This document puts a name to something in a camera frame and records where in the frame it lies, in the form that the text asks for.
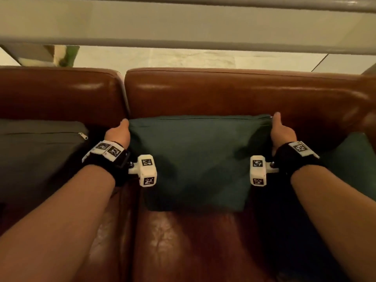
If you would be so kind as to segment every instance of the leather sofa backrest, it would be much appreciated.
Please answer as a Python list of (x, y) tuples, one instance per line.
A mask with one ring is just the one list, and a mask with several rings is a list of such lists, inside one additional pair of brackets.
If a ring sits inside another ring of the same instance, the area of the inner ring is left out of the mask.
[(115, 127), (126, 117), (118, 73), (91, 68), (0, 68), (0, 118)]
[(140, 68), (125, 88), (130, 118), (169, 115), (282, 113), (282, 122), (317, 150), (338, 145), (352, 131), (376, 150), (376, 77), (364, 75)]

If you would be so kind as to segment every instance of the dark green cushion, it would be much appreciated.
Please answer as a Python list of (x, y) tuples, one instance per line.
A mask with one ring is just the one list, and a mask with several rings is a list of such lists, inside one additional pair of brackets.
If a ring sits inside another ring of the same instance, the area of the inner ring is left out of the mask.
[(139, 118), (129, 129), (130, 150), (155, 160), (157, 184), (144, 192), (153, 211), (241, 211), (250, 157), (270, 158), (269, 115)]
[(336, 149), (320, 156), (337, 177), (376, 201), (376, 155), (364, 133), (349, 134)]

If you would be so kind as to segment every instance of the hand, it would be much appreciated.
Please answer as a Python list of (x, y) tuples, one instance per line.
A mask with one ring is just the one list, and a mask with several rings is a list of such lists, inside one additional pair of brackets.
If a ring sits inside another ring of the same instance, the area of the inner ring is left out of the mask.
[(118, 127), (109, 129), (106, 132), (105, 140), (115, 141), (127, 149), (130, 142), (129, 121), (124, 119), (120, 122)]
[(298, 140), (292, 128), (282, 125), (281, 114), (279, 112), (276, 112), (273, 116), (273, 127), (271, 129), (270, 137), (273, 142), (273, 156), (275, 156), (276, 151), (280, 146)]

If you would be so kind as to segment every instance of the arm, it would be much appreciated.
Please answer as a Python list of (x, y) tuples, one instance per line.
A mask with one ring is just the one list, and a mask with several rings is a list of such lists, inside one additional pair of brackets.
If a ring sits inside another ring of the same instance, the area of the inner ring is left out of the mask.
[[(128, 121), (106, 140), (129, 145)], [(115, 180), (88, 165), (0, 237), (0, 281), (68, 282), (96, 236)]]
[[(273, 118), (274, 152), (297, 141), (295, 132)], [(376, 202), (322, 166), (307, 165), (291, 184), (309, 218), (346, 273), (354, 281), (376, 281)]]

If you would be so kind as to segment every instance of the brown leather sofa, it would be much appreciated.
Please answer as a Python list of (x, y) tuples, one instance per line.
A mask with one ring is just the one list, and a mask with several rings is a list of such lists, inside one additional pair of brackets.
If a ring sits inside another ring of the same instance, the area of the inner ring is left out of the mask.
[[(316, 150), (363, 131), (376, 150), (376, 77), (264, 70), (0, 69), (0, 118), (116, 126), (124, 117), (282, 113)], [(0, 230), (22, 217), (5, 206)], [(74, 281), (274, 281), (251, 205), (241, 213), (150, 212), (136, 182), (115, 194)]]

